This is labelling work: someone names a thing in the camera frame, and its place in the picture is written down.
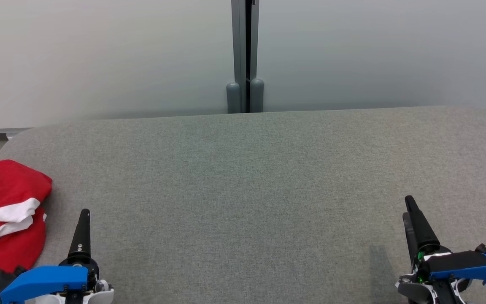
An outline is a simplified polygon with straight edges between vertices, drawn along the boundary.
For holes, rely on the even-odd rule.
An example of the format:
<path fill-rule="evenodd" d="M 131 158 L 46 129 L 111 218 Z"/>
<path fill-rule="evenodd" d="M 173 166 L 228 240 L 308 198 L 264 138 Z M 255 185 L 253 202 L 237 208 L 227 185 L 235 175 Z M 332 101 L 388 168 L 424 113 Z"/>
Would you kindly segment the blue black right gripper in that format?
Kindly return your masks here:
<path fill-rule="evenodd" d="M 486 284 L 486 254 L 452 252 L 441 246 L 424 213 L 411 195 L 402 214 L 410 256 L 413 296 L 460 296 L 474 280 Z"/>

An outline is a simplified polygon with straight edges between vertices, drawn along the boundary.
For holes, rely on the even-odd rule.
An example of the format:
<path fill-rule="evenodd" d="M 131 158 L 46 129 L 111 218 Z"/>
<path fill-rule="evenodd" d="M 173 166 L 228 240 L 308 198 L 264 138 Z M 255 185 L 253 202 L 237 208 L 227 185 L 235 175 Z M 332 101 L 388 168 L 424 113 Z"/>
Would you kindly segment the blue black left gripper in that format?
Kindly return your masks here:
<path fill-rule="evenodd" d="M 20 274 L 1 293 L 1 304 L 25 304 L 39 296 L 62 294 L 64 301 L 78 304 L 94 289 L 100 278 L 91 258 L 90 211 L 82 209 L 67 258 L 57 266 L 35 267 Z"/>

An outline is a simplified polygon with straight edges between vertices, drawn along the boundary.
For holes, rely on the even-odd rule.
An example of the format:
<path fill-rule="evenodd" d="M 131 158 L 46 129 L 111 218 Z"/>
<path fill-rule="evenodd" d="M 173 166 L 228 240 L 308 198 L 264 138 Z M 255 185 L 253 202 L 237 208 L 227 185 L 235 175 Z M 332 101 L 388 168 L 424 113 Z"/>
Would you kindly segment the grey cylindrical post foot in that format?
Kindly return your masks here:
<path fill-rule="evenodd" d="M 241 88 L 237 82 L 226 85 L 227 111 L 229 114 L 241 113 Z"/>
<path fill-rule="evenodd" d="M 264 111 L 264 81 L 255 78 L 249 83 L 249 111 Z"/>

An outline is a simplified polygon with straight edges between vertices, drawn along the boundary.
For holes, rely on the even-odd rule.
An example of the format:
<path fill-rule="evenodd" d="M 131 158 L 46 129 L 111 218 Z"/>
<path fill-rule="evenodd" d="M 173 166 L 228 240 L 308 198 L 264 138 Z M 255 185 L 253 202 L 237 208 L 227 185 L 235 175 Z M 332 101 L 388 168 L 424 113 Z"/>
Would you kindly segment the red shirt with white sleeves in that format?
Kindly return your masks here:
<path fill-rule="evenodd" d="M 0 161 L 0 270 L 31 269 L 46 242 L 43 201 L 52 179 L 12 160 Z"/>

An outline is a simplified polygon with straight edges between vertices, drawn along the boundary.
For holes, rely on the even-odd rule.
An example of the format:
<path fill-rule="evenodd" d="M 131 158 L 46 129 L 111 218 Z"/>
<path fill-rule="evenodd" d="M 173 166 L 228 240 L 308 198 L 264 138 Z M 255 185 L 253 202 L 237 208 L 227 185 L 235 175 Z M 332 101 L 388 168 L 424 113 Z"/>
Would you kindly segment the grey metal partition post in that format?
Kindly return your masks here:
<path fill-rule="evenodd" d="M 231 0 L 235 79 L 241 88 L 241 113 L 249 113 L 249 84 L 258 78 L 260 0 Z"/>

